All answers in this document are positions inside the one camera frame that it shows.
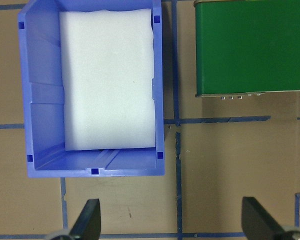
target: scuff mark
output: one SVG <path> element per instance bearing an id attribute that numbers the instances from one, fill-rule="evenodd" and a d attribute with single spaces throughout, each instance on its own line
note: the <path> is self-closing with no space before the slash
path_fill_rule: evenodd
<path id="1" fill-rule="evenodd" d="M 128 207 L 128 212 L 129 212 L 130 218 L 132 219 L 132 214 L 131 214 L 131 211 L 130 211 L 130 208 L 129 208 L 129 207 Z"/>

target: green box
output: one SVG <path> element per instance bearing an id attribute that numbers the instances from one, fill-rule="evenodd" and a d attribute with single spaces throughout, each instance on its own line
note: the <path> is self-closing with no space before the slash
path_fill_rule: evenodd
<path id="1" fill-rule="evenodd" d="M 194 6 L 197 97 L 300 91 L 300 0 Z"/>

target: blue tape line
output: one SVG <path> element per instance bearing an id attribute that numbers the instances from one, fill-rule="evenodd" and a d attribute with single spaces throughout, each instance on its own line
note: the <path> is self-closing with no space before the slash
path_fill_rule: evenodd
<path id="1" fill-rule="evenodd" d="M 215 124 L 215 123 L 240 123 L 240 122 L 264 122 L 271 116 L 238 116 L 238 117 L 209 117 L 209 118 L 180 118 L 164 119 L 164 124 Z"/>
<path id="2" fill-rule="evenodd" d="M 0 239 L 44 239 L 44 234 L 0 234 Z M 127 234 L 101 234 L 100 239 L 162 239 L 178 238 L 178 233 L 127 233 Z M 184 238 L 237 238 L 245 237 L 243 232 L 198 232 L 183 233 Z"/>
<path id="3" fill-rule="evenodd" d="M 173 116 L 179 119 L 179 72 L 178 72 L 178 25 L 177 0 L 172 0 L 172 73 L 173 73 Z"/>
<path id="4" fill-rule="evenodd" d="M 0 129 L 24 129 L 25 125 L 23 123 L 16 124 L 0 124 Z"/>
<path id="5" fill-rule="evenodd" d="M 243 232 L 198 232 L 184 233 L 184 238 L 240 238 L 245 237 Z"/>
<path id="6" fill-rule="evenodd" d="M 64 177 L 60 178 L 61 186 L 61 204 L 62 204 L 62 225 L 63 229 L 68 228 L 68 213 L 67 213 L 67 201 L 65 201 L 66 195 L 66 179 Z"/>
<path id="7" fill-rule="evenodd" d="M 46 235 L 43 234 L 0 234 L 0 239 L 44 239 Z"/>
<path id="8" fill-rule="evenodd" d="M 175 133 L 175 171 L 176 171 L 176 222 L 178 240 L 183 239 L 183 227 L 182 227 L 182 178 L 181 178 L 181 134 Z"/>
<path id="9" fill-rule="evenodd" d="M 26 4 L 8 4 L 8 5 L 0 5 L 0 10 L 15 10 L 22 9 Z"/>
<path id="10" fill-rule="evenodd" d="M 294 226 L 300 227 L 300 192 L 294 195 Z"/>

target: white foam block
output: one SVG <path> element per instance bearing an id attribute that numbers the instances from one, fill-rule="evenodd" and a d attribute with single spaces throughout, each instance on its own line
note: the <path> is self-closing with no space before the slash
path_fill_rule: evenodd
<path id="1" fill-rule="evenodd" d="M 154 147 L 151 9 L 59 18 L 65 149 Z"/>

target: blue plastic bin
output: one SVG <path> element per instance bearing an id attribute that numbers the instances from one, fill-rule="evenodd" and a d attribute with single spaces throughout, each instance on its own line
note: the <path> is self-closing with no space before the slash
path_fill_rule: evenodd
<path id="1" fill-rule="evenodd" d="M 59 12 L 137 9 L 152 9 L 155 147 L 65 151 Z M 161 1 L 31 0 L 18 14 L 18 28 L 28 176 L 164 175 Z"/>

